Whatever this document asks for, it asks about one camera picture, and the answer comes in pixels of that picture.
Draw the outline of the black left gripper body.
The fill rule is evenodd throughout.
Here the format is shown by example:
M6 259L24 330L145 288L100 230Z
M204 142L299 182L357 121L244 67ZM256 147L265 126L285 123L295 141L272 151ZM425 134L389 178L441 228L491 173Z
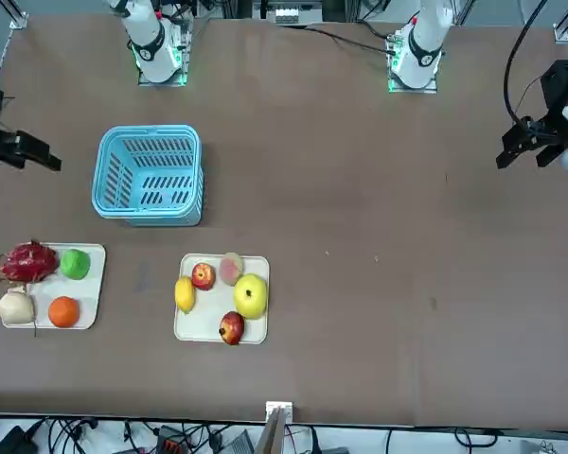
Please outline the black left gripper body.
M568 60L557 60L541 76L547 113L531 128L541 137L568 139Z

